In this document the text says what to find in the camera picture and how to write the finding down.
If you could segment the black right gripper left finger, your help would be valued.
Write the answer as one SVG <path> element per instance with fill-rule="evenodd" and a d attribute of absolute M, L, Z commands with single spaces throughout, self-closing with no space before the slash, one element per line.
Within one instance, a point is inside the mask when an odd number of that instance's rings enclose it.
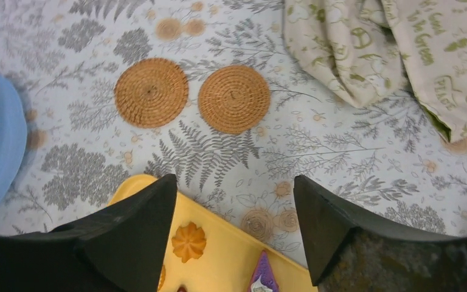
<path fill-rule="evenodd" d="M 156 291 L 175 175 L 50 232 L 0 236 L 0 291 Z"/>

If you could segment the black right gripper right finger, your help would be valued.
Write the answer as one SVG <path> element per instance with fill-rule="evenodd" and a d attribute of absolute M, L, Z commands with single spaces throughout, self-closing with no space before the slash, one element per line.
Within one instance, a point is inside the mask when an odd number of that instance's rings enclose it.
<path fill-rule="evenodd" d="M 319 291 L 467 291 L 467 237 L 386 219 L 303 175 L 293 195 Z"/>

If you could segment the woven rattan coaster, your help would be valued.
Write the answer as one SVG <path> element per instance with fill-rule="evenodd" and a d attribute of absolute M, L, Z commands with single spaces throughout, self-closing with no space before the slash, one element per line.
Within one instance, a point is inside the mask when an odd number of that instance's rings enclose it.
<path fill-rule="evenodd" d="M 227 134 L 241 134 L 256 126 L 269 110 L 271 92 L 255 69 L 243 65 L 223 67 L 212 73 L 198 93 L 204 121 Z"/>
<path fill-rule="evenodd" d="M 138 128 L 157 128 L 170 123 L 184 109 L 189 82 L 174 61 L 147 58 L 122 73 L 114 97 L 125 122 Z"/>

